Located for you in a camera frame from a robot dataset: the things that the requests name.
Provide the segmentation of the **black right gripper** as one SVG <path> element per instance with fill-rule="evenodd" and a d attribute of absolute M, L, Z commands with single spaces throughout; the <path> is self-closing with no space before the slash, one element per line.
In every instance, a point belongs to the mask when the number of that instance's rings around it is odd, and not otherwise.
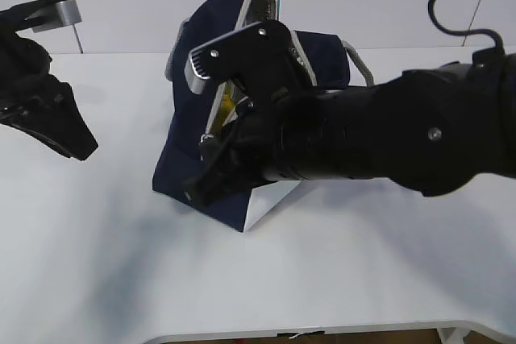
<path fill-rule="evenodd" d="M 234 87 L 235 108 L 222 130 L 211 132 L 225 85 L 216 88 L 199 143 L 202 170 L 183 184 L 186 198 L 196 206 L 209 206 L 223 198 L 260 187 L 262 183 L 289 181 L 281 165 L 279 148 L 280 109 L 289 97 L 276 104 L 273 112 L 258 111 L 251 100 Z"/>

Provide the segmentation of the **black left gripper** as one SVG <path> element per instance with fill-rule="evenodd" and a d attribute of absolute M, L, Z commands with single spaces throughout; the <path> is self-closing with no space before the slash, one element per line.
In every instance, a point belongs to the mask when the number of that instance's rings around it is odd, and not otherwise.
<path fill-rule="evenodd" d="M 1 30 L 1 124 L 66 158 L 87 160 L 98 142 L 68 83 L 50 72 L 52 58 L 32 39 Z"/>

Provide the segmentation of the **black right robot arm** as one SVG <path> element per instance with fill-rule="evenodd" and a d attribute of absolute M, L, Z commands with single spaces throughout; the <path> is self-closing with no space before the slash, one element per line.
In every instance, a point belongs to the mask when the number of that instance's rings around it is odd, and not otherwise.
<path fill-rule="evenodd" d="M 515 175 L 514 55 L 338 91 L 278 73 L 241 84 L 236 120 L 200 145 L 206 166 L 184 183 L 195 205 L 282 180 L 387 178 L 437 197 Z"/>

